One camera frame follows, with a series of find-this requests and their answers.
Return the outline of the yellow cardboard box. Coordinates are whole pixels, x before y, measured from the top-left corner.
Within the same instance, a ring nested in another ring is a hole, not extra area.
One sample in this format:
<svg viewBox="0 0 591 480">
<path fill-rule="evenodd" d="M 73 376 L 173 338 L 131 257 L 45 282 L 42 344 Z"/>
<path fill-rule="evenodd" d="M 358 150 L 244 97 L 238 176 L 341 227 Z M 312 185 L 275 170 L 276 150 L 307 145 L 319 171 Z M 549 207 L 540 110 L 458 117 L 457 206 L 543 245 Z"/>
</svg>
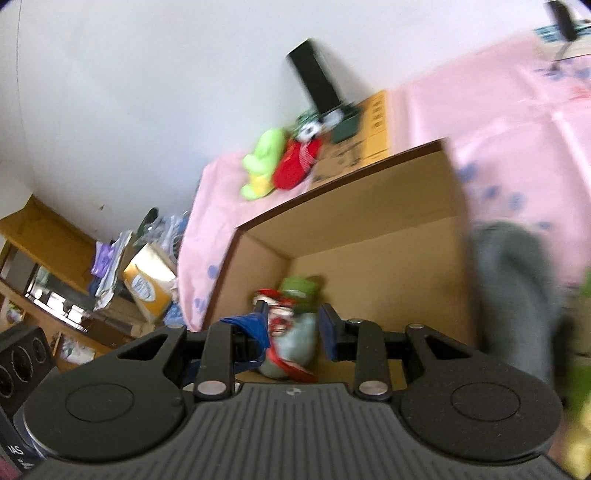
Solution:
<svg viewBox="0 0 591 480">
<path fill-rule="evenodd" d="M 353 173 L 391 155 L 391 92 L 381 90 L 359 104 L 360 129 L 337 144 L 325 142 L 312 170 L 311 189 Z"/>
</svg>

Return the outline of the brown cardboard box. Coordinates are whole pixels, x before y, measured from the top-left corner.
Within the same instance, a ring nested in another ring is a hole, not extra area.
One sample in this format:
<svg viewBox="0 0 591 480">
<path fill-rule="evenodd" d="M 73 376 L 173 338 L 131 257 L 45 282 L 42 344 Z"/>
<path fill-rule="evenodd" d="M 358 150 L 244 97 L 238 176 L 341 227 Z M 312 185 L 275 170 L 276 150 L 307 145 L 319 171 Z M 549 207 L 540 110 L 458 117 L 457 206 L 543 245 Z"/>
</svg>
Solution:
<svg viewBox="0 0 591 480">
<path fill-rule="evenodd" d="M 303 276 L 320 283 L 321 304 L 377 323 L 397 345 L 411 324 L 472 344 L 468 226 L 445 142 L 391 156 L 239 226 L 204 322 L 249 313 L 257 290 Z M 318 337 L 311 373 L 352 384 L 355 364 L 329 360 Z"/>
</svg>

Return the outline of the red white patterned scarf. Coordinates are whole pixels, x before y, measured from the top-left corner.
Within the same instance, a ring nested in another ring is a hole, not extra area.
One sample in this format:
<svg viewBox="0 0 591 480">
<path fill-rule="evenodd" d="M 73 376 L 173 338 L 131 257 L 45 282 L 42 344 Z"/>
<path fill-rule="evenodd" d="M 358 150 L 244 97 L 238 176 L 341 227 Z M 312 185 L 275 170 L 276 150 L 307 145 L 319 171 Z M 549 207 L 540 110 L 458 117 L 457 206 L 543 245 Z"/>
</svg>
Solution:
<svg viewBox="0 0 591 480">
<path fill-rule="evenodd" d="M 267 332 L 270 348 L 259 373 L 273 380 L 291 380 L 297 383 L 315 383 L 317 377 L 308 371 L 315 357 L 318 327 L 314 313 L 301 311 L 301 298 L 284 296 L 280 291 L 260 289 L 253 304 L 263 301 L 269 307 Z"/>
</svg>

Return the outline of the wooden shelf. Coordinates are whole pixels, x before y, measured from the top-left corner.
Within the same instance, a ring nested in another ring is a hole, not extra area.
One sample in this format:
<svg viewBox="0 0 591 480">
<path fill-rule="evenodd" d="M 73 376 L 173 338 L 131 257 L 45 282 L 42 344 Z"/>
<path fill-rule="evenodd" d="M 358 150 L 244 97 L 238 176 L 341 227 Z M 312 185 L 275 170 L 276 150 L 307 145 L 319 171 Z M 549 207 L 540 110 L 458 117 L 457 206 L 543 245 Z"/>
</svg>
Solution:
<svg viewBox="0 0 591 480">
<path fill-rule="evenodd" d="M 95 240 L 36 197 L 1 219 L 1 328 L 40 327 L 62 370 L 132 341 L 127 326 L 93 311 Z"/>
</svg>

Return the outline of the yellow cloth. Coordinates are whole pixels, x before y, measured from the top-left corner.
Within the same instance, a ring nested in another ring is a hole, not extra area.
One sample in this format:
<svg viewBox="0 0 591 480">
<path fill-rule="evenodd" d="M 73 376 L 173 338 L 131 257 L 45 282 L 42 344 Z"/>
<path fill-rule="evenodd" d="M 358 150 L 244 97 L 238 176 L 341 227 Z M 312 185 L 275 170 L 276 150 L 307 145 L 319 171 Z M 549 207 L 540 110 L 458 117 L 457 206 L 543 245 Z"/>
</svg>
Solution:
<svg viewBox="0 0 591 480">
<path fill-rule="evenodd" d="M 590 415 L 583 414 L 566 434 L 563 467 L 576 479 L 587 479 L 591 469 Z"/>
</svg>

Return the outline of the light blue zipper pouch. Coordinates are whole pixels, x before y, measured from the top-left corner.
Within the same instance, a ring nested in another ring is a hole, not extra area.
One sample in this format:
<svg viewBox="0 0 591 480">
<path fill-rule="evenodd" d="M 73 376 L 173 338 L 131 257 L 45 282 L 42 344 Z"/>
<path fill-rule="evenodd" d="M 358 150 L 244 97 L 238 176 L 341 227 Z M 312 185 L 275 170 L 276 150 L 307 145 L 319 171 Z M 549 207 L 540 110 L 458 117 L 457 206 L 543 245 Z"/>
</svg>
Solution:
<svg viewBox="0 0 591 480">
<path fill-rule="evenodd" d="M 307 366 L 315 357 L 318 327 L 314 313 L 270 318 L 270 348 L 259 373 L 273 380 L 290 379 L 297 383 L 315 383 L 317 377 Z"/>
</svg>

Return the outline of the pink floral bed sheet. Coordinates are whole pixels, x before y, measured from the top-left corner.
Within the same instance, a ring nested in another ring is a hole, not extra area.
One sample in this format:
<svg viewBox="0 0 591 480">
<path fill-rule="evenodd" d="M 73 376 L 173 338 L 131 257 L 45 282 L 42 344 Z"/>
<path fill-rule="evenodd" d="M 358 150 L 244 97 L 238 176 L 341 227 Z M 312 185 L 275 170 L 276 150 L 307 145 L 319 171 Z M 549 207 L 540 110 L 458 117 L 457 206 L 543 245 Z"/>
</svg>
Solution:
<svg viewBox="0 0 591 480">
<path fill-rule="evenodd" d="M 590 61 L 542 59 L 530 38 L 472 54 L 387 94 L 391 150 L 445 138 L 471 216 L 542 231 L 559 281 L 590 265 Z M 235 229 L 287 200 L 240 196 L 242 155 L 204 168 L 180 253 L 179 305 L 199 329 Z"/>
</svg>

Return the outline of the black speaker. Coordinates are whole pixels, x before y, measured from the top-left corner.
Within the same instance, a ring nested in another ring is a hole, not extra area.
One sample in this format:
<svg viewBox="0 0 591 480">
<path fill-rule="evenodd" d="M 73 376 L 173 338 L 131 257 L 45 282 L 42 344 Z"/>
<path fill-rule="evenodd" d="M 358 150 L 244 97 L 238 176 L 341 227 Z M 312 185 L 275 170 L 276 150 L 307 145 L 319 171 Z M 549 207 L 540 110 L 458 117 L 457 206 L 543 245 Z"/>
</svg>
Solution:
<svg viewBox="0 0 591 480">
<path fill-rule="evenodd" d="M 12 418 L 55 367 L 43 330 L 24 323 L 0 335 L 1 411 Z"/>
</svg>

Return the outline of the green plush toy with face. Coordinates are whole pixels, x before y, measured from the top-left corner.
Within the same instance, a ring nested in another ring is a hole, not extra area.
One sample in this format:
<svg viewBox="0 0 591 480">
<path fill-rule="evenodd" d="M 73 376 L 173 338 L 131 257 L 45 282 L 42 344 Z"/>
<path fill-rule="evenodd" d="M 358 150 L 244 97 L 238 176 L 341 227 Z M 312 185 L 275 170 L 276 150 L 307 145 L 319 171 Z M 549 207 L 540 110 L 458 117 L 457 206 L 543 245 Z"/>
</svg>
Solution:
<svg viewBox="0 0 591 480">
<path fill-rule="evenodd" d="M 318 305 L 321 285 L 314 279 L 303 276 L 290 276 L 280 283 L 280 295 L 296 314 L 315 312 Z"/>
</svg>

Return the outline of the black rectangular box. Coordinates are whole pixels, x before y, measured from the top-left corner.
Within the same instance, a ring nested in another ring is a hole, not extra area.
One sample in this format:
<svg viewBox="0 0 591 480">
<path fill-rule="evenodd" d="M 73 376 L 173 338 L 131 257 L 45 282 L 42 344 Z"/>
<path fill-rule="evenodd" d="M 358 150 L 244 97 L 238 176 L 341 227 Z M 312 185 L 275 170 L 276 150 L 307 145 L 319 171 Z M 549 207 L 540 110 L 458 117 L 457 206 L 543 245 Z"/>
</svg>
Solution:
<svg viewBox="0 0 591 480">
<path fill-rule="evenodd" d="M 287 59 L 297 71 L 298 77 L 308 91 L 312 104 L 321 117 L 342 106 L 342 99 L 335 90 L 329 74 L 325 72 L 311 39 L 304 40 L 287 54 Z"/>
</svg>

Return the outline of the yellow tissue pack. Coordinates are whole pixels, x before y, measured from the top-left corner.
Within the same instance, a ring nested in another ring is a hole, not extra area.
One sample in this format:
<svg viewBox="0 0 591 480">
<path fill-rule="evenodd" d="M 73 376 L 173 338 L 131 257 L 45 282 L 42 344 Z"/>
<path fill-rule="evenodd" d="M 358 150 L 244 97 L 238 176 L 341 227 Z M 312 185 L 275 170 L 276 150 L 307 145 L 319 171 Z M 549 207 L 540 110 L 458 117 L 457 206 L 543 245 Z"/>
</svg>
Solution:
<svg viewBox="0 0 591 480">
<path fill-rule="evenodd" d="M 172 303 L 176 266 L 155 244 L 145 244 L 123 270 L 123 282 L 145 320 L 159 322 Z"/>
</svg>

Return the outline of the lime green plush toy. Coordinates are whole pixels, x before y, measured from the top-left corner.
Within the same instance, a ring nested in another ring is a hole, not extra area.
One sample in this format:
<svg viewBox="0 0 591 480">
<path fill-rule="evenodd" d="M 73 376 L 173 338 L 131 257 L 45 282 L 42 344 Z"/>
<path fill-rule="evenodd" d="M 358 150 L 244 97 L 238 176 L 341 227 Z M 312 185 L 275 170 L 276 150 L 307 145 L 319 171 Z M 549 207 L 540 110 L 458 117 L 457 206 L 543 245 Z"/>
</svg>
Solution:
<svg viewBox="0 0 591 480">
<path fill-rule="evenodd" d="M 260 199 L 273 192 L 273 174 L 286 151 L 287 139 L 283 128 L 266 130 L 252 152 L 243 157 L 242 167 L 249 175 L 249 181 L 240 189 L 245 200 Z"/>
</svg>

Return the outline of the grey cloth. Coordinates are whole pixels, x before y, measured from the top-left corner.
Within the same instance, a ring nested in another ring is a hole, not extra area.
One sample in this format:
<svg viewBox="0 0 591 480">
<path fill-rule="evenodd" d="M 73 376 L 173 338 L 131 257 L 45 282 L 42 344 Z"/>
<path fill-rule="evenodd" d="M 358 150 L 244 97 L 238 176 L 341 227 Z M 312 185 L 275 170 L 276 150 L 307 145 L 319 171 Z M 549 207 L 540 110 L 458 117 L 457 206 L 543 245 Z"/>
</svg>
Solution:
<svg viewBox="0 0 591 480">
<path fill-rule="evenodd" d="M 478 225 L 471 240 L 484 350 L 553 384 L 562 299 L 543 238 L 528 227 L 497 221 Z"/>
</svg>

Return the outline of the red plush toy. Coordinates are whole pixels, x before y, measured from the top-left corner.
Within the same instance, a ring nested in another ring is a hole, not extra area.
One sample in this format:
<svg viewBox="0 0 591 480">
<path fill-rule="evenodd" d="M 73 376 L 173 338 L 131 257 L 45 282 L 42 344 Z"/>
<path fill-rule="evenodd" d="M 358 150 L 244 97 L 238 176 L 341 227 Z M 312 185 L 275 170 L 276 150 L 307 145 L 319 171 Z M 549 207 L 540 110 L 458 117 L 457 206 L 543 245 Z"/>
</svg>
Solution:
<svg viewBox="0 0 591 480">
<path fill-rule="evenodd" d="M 287 142 L 287 150 L 273 173 L 274 188 L 290 190 L 300 184 L 317 162 L 321 147 L 320 138 L 312 139 L 308 143 L 301 143 L 294 139 Z"/>
</svg>

